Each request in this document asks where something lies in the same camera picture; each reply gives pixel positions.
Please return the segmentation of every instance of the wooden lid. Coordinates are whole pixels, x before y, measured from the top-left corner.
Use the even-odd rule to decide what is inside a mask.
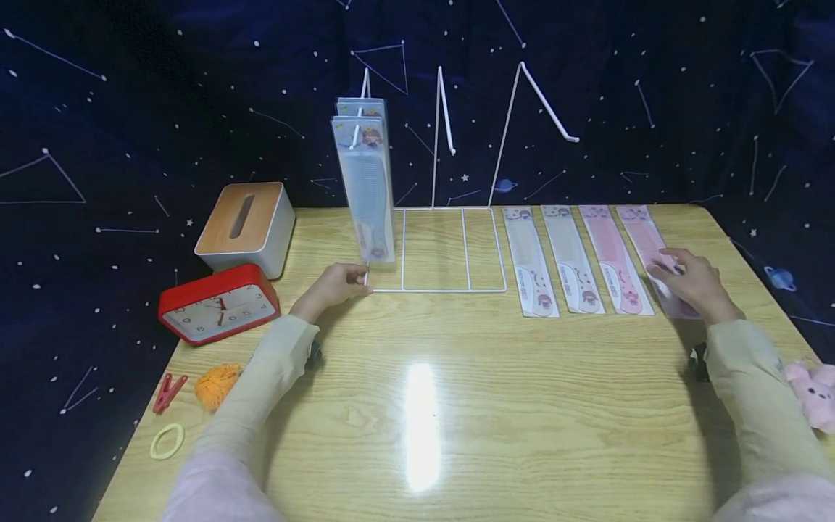
[[[224,187],[197,241],[195,254],[253,252],[263,248],[283,190],[280,181]]]

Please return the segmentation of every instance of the white wire rack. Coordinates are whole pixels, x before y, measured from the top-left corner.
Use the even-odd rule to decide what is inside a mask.
[[[507,119],[504,122],[504,132],[502,133],[502,144],[498,150],[498,158],[496,159],[496,170],[493,174],[493,183],[490,185],[490,196],[488,199],[488,203],[486,206],[435,206],[435,193],[436,193],[436,181],[438,177],[438,133],[440,132],[440,116],[441,116],[441,108],[443,106],[443,119],[444,119],[444,127],[447,131],[447,146],[449,148],[449,153],[455,156],[455,147],[453,145],[453,132],[452,126],[449,123],[449,107],[447,104],[447,91],[444,87],[443,82],[443,68],[438,66],[438,88],[436,92],[436,100],[435,100],[435,149],[433,151],[433,170],[432,170],[432,204],[430,206],[414,206],[414,207],[395,207],[395,210],[399,210],[402,212],[403,223],[402,223],[402,238],[401,238],[401,255],[400,255],[400,288],[375,288],[375,292],[381,293],[424,293],[424,294],[440,294],[440,293],[503,293],[508,290],[508,281],[507,277],[504,275],[504,261],[502,260],[502,249],[498,242],[498,229],[496,227],[496,215],[493,212],[493,188],[496,185],[496,179],[498,177],[498,169],[501,165],[502,161],[502,153],[504,152],[504,142],[507,139],[508,135],[508,127],[510,126],[510,115],[514,108],[514,101],[516,98],[516,89],[519,86],[519,74],[524,73],[525,78],[530,83],[531,87],[534,89],[537,97],[539,97],[539,101],[542,102],[545,110],[548,112],[548,115],[554,121],[554,124],[559,129],[559,132],[563,135],[566,141],[571,143],[579,142],[579,138],[568,134],[568,131],[565,130],[565,127],[559,121],[559,118],[554,113],[554,110],[551,108],[551,105],[548,103],[548,100],[545,98],[542,90],[536,84],[534,77],[531,76],[530,72],[528,71],[528,67],[525,65],[524,62],[519,62],[519,66],[516,68],[516,77],[514,79],[514,87],[513,91],[510,94],[510,103],[508,106],[508,115]],[[362,80],[362,94],[361,97],[370,97],[371,96],[371,82],[368,76],[368,68],[365,70],[365,74]],[[357,129],[355,129],[354,141],[356,143],[357,140]],[[461,213],[461,235],[463,238],[463,251],[464,251],[464,269],[467,273],[467,288],[434,288],[434,289],[417,289],[417,288],[406,288],[406,223],[407,223],[407,214],[408,212],[412,211],[426,211],[426,210],[452,210],[452,211],[459,211]],[[490,220],[493,223],[493,239],[495,240],[496,245],[496,254],[498,258],[498,268],[502,274],[502,286],[497,288],[488,288],[488,289],[474,289],[472,284],[472,275],[470,272],[470,263],[469,263],[469,252],[467,248],[467,221],[464,216],[464,212],[466,210],[486,210],[490,213]],[[365,282],[368,283],[370,279],[370,275],[372,272],[372,268],[369,266],[368,272],[365,276]]]

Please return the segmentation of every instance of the red clock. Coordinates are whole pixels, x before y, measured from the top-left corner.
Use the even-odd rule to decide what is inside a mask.
[[[157,317],[187,343],[200,345],[279,313],[276,290],[258,265],[249,263],[162,292]]]

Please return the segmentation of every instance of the yarn ball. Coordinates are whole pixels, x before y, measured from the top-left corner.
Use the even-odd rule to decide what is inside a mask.
[[[223,399],[238,382],[243,370],[240,364],[219,364],[197,379],[195,395],[207,410],[213,412],[220,408]]]

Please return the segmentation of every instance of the pink plush toy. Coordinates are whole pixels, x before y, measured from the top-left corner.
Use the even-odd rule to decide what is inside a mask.
[[[835,366],[822,364],[809,372],[802,362],[794,362],[785,371],[809,425],[824,433],[835,433]]]

